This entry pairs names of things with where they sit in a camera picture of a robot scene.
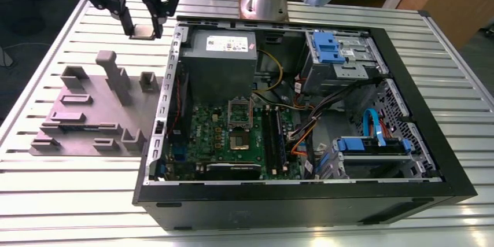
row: blue latch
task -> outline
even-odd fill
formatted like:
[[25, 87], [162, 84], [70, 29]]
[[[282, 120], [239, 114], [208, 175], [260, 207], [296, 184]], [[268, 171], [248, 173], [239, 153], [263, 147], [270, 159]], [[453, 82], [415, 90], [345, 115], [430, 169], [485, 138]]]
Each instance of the blue latch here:
[[411, 152], [411, 143], [410, 143], [410, 140], [409, 139], [403, 139], [402, 140], [402, 143], [403, 143], [403, 147], [405, 147], [406, 153], [410, 153]]
[[339, 55], [339, 43], [334, 35], [326, 32], [314, 33], [314, 46], [323, 64], [343, 64], [347, 60]]
[[339, 151], [345, 150], [365, 150], [363, 142], [361, 138], [342, 138], [338, 140]]

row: green circuit board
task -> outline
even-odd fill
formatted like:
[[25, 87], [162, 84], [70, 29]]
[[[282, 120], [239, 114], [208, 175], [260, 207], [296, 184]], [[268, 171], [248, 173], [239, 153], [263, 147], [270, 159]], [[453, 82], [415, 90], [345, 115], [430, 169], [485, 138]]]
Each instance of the green circuit board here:
[[[232, 107], [231, 114], [236, 121], [248, 119], [252, 113], [252, 125], [248, 130], [228, 129], [228, 106], [198, 105], [194, 107], [191, 121], [191, 136], [187, 146], [188, 165], [195, 163], [246, 163], [262, 166], [262, 179], [300, 179], [299, 163], [288, 163], [287, 171], [274, 174], [266, 169], [266, 154], [263, 142], [263, 110], [254, 108], [251, 112]], [[294, 129], [291, 111], [279, 110], [283, 131]], [[192, 171], [190, 166], [179, 166], [179, 172]], [[180, 179], [191, 179], [191, 175], [180, 175]]]

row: sticker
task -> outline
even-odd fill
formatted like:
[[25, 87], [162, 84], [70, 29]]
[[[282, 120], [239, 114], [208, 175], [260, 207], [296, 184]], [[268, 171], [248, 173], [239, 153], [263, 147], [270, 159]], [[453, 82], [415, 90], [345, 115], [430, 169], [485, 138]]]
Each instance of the sticker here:
[[310, 173], [312, 173], [312, 165], [311, 165], [311, 163], [308, 162], [308, 160], [306, 160], [304, 167], [306, 167], [307, 171], [308, 171]]
[[318, 146], [318, 148], [315, 149], [315, 151], [317, 151], [317, 152], [322, 152], [326, 148], [327, 148], [327, 145], [325, 145], [323, 143], [319, 143], [319, 146]]
[[295, 93], [300, 94], [302, 92], [302, 83], [295, 82]]
[[208, 36], [207, 51], [248, 52], [247, 37]]
[[342, 55], [355, 56], [354, 51], [342, 49]]

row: aluminum slotted table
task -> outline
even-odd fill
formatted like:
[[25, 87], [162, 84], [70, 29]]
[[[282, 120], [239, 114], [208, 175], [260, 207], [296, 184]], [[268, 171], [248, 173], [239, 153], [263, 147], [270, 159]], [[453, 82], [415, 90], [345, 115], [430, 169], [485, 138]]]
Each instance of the aluminum slotted table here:
[[[134, 22], [150, 24], [140, 0], [127, 4]], [[238, 17], [238, 11], [236, 0], [180, 0], [178, 8], [178, 14], [226, 18]], [[139, 158], [28, 153], [63, 86], [59, 75], [65, 66], [80, 65], [90, 75], [103, 75], [96, 53], [114, 50], [130, 76], [142, 71], [164, 74], [176, 21], [168, 20], [162, 39], [128, 40], [120, 22], [80, 0], [0, 128], [1, 244], [429, 246], [437, 241], [442, 246], [487, 246], [494, 242], [494, 101], [434, 21], [415, 11], [311, 8], [300, 3], [290, 4], [288, 14], [291, 21], [387, 30], [478, 196], [386, 226], [166, 232], [131, 204]]]

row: black cable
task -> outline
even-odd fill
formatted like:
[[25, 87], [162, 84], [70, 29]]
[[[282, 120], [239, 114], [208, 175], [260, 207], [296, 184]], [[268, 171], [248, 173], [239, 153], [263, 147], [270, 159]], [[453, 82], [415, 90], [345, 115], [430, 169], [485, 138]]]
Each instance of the black cable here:
[[[271, 80], [267, 81], [267, 84], [268, 84], [268, 87], [271, 87]], [[280, 98], [279, 94], [275, 92], [275, 89], [276, 88], [272, 88], [268, 92], [272, 93], [272, 95], [276, 97], [276, 99], [279, 100], [280, 103], [284, 103], [283, 99]]]
[[307, 150], [307, 160], [312, 165], [312, 171], [311, 172], [304, 171], [304, 173], [307, 174], [304, 176], [308, 177], [308, 178], [304, 177], [306, 179], [314, 179], [315, 177], [315, 153], [314, 153], [312, 144], [314, 143], [312, 143], [312, 132], [311, 132], [306, 137], [306, 150]]
[[252, 94], [255, 94], [267, 104], [270, 105], [275, 105], [275, 106], [283, 106], [286, 108], [290, 108], [290, 109], [294, 109], [294, 110], [304, 110], [303, 108], [296, 108], [296, 107], [292, 107], [287, 104], [278, 104], [276, 102], [268, 100], [266, 97], [263, 97], [259, 93], [256, 92], [252, 92]]
[[329, 95], [321, 101], [321, 103], [315, 106], [314, 110], [311, 111], [311, 113], [308, 115], [307, 122], [303, 123], [296, 130], [294, 130], [292, 136], [298, 135], [303, 130], [306, 130], [307, 128], [310, 128], [315, 124], [315, 122], [318, 121], [318, 119], [319, 119], [319, 117], [323, 113], [325, 107], [329, 107], [333, 104], [335, 104], [338, 101], [341, 101], [357, 88], [359, 88], [365, 85], [374, 84], [374, 83], [377, 83], [378, 80], [381, 81], [382, 78], [374, 78], [374, 79], [369, 79], [369, 80], [357, 81], [353, 84], [350, 84], [347, 87], [339, 89], [335, 93]]

